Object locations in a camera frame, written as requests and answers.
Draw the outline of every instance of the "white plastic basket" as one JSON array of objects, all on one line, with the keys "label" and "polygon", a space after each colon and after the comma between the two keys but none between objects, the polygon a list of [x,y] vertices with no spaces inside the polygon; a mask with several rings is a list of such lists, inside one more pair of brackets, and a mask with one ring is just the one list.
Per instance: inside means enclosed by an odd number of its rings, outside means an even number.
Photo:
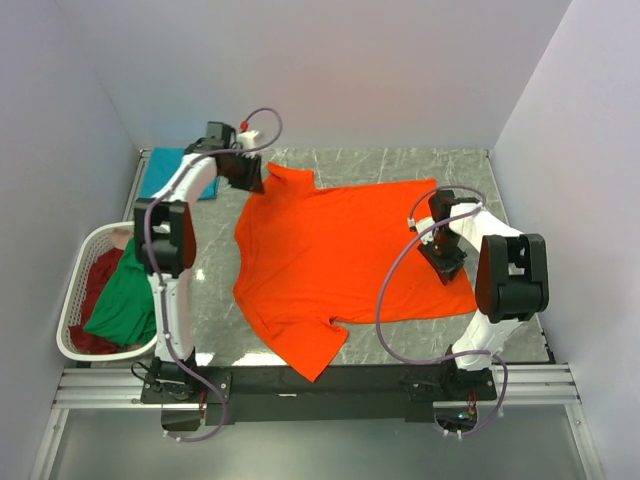
[{"label": "white plastic basket", "polygon": [[111,223],[94,230],[82,243],[78,259],[76,260],[76,265],[73,269],[71,283],[67,290],[67,296],[64,299],[62,314],[60,315],[58,334],[56,335],[56,341],[60,352],[62,352],[65,357],[72,360],[80,362],[113,362],[116,360],[127,360],[129,358],[135,358],[148,353],[156,344],[157,335],[154,336],[146,345],[136,350],[103,355],[91,355],[80,352],[71,341],[69,327],[80,324],[82,303],[87,296],[87,277],[89,276],[89,269],[100,255],[113,248],[111,243],[111,232],[115,228],[133,230],[133,222]]}]

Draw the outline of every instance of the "white wall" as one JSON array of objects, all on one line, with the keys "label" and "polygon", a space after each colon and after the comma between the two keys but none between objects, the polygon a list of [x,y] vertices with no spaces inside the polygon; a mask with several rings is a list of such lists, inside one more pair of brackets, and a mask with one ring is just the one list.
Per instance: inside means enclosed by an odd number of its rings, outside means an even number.
[{"label": "white wall", "polygon": [[625,480],[640,469],[638,25],[637,0],[573,0],[494,153],[510,219],[547,239],[552,346]]},{"label": "white wall", "polygon": [[0,2],[0,478],[26,478],[63,359],[73,261],[118,220],[133,145],[52,0]]},{"label": "white wall", "polygon": [[139,147],[257,106],[281,144],[492,147],[569,0],[58,0]]}]

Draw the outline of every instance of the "blue cloth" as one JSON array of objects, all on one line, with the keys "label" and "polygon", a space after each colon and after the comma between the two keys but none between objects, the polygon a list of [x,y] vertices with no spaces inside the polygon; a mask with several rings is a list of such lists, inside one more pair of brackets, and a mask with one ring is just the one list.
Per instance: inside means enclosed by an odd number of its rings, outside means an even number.
[{"label": "blue cloth", "polygon": [[[184,148],[154,148],[151,152],[147,171],[142,179],[140,198],[151,198],[164,187],[182,163]],[[200,195],[200,200],[216,198],[218,195],[218,178],[216,178]]]}]

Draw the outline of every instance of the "red-orange shirt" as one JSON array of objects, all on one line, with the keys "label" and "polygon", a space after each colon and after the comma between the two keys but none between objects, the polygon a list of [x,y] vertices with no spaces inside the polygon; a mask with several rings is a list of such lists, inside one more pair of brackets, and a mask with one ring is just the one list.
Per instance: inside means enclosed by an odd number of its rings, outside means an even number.
[{"label": "red-orange shirt", "polygon": [[[373,323],[382,282],[415,233],[407,215],[435,180],[316,189],[311,170],[267,166],[236,227],[242,267],[233,293],[258,336],[314,381],[347,339],[335,322]],[[418,209],[416,218],[429,215]],[[466,274],[446,287],[414,249],[387,289],[382,321],[475,310]]]}]

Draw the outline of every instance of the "tabletop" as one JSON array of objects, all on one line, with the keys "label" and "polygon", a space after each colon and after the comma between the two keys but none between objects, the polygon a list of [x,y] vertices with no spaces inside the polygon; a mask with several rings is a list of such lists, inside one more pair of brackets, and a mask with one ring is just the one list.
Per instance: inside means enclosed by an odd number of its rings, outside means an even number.
[{"label": "tabletop", "polygon": [[[419,178],[435,178],[438,185],[469,185],[484,192],[489,211],[506,222],[489,157],[483,149],[279,148],[263,152],[262,158],[263,163],[313,170],[318,188]],[[192,211],[198,252],[191,271],[190,316],[200,365],[284,364],[253,332],[233,297],[240,270],[240,251],[233,232],[246,199],[246,192],[230,188],[222,179],[218,198],[200,201]],[[465,268],[473,285],[478,254],[466,242],[461,242],[461,247],[468,254]],[[383,325],[383,332],[401,355],[429,359],[444,354],[460,338],[472,316],[394,322]],[[349,338],[332,364],[397,362],[380,346],[373,324],[341,325],[349,330]],[[549,361],[537,316],[509,338],[502,356],[512,363]]]}]

